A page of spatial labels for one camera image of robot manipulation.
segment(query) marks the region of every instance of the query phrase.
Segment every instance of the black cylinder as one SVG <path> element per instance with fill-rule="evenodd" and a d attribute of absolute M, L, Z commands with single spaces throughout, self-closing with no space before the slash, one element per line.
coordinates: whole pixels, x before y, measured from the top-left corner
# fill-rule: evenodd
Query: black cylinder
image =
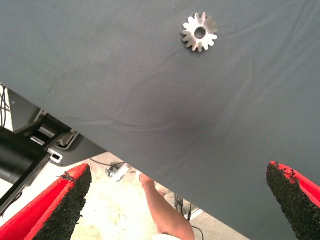
<path fill-rule="evenodd" d="M 0 128 L 0 178 L 14 184 L 43 155 L 42 147 L 3 127 Z"/>

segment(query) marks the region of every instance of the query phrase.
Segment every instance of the gear center hole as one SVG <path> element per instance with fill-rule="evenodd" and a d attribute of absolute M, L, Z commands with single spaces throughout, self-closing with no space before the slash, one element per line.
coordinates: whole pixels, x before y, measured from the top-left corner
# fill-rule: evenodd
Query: gear center hole
<path fill-rule="evenodd" d="M 197 38 L 197 39 L 203 39 L 206 35 L 206 30 L 200 26 L 198 27 L 195 31 L 194 31 L 194 36 Z"/>

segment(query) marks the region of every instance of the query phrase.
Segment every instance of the concrete floor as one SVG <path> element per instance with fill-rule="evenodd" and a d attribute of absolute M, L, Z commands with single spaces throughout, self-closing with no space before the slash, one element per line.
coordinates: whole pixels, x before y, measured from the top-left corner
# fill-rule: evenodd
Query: concrete floor
<path fill-rule="evenodd" d="M 121 161 L 111 153 L 104 153 L 94 159 L 105 164 Z M 84 162 L 91 167 L 92 184 L 81 213 L 83 217 L 76 225 L 71 239 L 151 240 L 152 236 L 157 234 L 157 227 L 151 218 L 145 193 L 136 180 L 136 170 L 131 168 L 119 183 L 112 183 L 106 174 L 108 167 L 91 160 Z M 6 211 L 3 218 L 0 218 L 0 226 L 46 189 L 58 176 L 79 164 L 82 162 L 68 167 L 57 167 L 49 163 L 32 186 L 25 189 L 21 199 Z M 0 186 L 0 196 L 2 196 L 10 184 L 0 182 Z M 173 193 L 167 194 L 166 199 L 173 203 Z M 202 213 L 191 224 L 202 229 L 206 240 L 247 239 L 207 213 Z M 196 229 L 194 232 L 196 239 L 201 240 L 201 234 Z"/>

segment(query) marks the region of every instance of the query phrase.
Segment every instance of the gear teeth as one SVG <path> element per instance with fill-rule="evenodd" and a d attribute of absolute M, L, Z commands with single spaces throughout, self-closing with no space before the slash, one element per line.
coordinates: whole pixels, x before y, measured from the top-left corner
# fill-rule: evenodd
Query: gear teeth
<path fill-rule="evenodd" d="M 185 47 L 192 47 L 191 50 L 193 52 L 196 49 L 199 53 L 201 53 L 203 49 L 207 51 L 209 46 L 213 46 L 215 44 L 213 40 L 218 38 L 218 36 L 214 34 L 218 31 L 215 25 L 216 22 L 213 21 L 212 16 L 207 17 L 205 12 L 203 12 L 201 15 L 196 13 L 194 18 L 190 16 L 188 18 L 188 22 L 183 24 L 185 30 L 181 32 L 181 34 L 184 35 L 182 41 L 185 42 Z M 195 36 L 195 30 L 198 28 L 205 29 L 205 35 L 203 38 L 197 38 Z"/>

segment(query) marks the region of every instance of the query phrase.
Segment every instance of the metal gear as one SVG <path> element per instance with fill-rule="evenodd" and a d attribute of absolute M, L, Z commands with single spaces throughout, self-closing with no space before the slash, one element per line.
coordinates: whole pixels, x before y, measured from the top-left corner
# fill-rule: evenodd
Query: metal gear
<path fill-rule="evenodd" d="M 187 42 L 185 47 L 192 47 L 193 52 L 198 49 L 199 53 L 202 52 L 202 48 L 208 50 L 209 46 L 215 44 L 213 40 L 218 38 L 218 36 L 214 34 L 218 31 L 215 26 L 216 22 L 212 20 L 212 16 L 206 17 L 205 12 L 202 13 L 201 16 L 196 13 L 194 18 L 190 16 L 188 22 L 183 24 L 185 30 L 181 32 L 186 36 L 182 39 L 183 42 Z"/>

